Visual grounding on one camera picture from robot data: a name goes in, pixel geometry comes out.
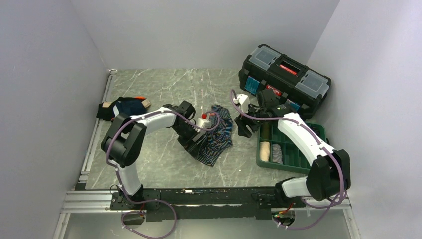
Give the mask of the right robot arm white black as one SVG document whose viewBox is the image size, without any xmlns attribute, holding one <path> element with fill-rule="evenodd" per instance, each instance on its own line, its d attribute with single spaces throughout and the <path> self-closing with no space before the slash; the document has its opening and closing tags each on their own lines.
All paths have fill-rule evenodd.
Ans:
<svg viewBox="0 0 422 239">
<path fill-rule="evenodd" d="M 240 113 L 235 119 L 238 135 L 251 137 L 266 122 L 275 122 L 283 133 L 304 155 L 310 170 L 307 176 L 280 181 L 275 186 L 274 200 L 285 207 L 297 198 L 311 197 L 322 201 L 334 197 L 338 204 L 347 196 L 350 182 L 350 157 L 345 150 L 336 150 L 305 124 L 290 104 L 279 102 L 272 90 L 258 93 L 258 105 L 251 104 L 245 94 L 230 93 L 231 103 Z"/>
</svg>

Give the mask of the navy striped underwear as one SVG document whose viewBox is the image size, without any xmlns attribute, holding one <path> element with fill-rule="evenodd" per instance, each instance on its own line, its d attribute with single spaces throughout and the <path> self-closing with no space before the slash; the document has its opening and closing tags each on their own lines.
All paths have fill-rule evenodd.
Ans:
<svg viewBox="0 0 422 239">
<path fill-rule="evenodd" d="M 220 155 L 233 146 L 233 120 L 226 107 L 213 104 L 211 111 L 218 113 L 218 116 L 214 113 L 209 114 L 211 127 L 216 127 L 216 129 L 205 132 L 205 139 L 200 144 L 196 160 L 204 165 L 213 167 Z"/>
</svg>

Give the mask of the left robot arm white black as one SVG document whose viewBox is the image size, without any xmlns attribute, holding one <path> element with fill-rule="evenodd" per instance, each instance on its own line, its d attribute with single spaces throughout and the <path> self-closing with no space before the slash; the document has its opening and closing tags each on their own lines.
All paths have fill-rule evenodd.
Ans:
<svg viewBox="0 0 422 239">
<path fill-rule="evenodd" d="M 123 113 L 116 116 L 102 140 L 101 149 L 106 154 L 106 163 L 116 171 L 119 193 L 130 209 L 139 208 L 145 199 L 136 170 L 145 137 L 159 129 L 170 128 L 177 134 L 183 149 L 197 157 L 205 132 L 211 129 L 211 122 L 207 114 L 191 120 L 195 113 L 191 103 L 182 101 L 178 106 L 166 104 L 138 116 Z"/>
</svg>

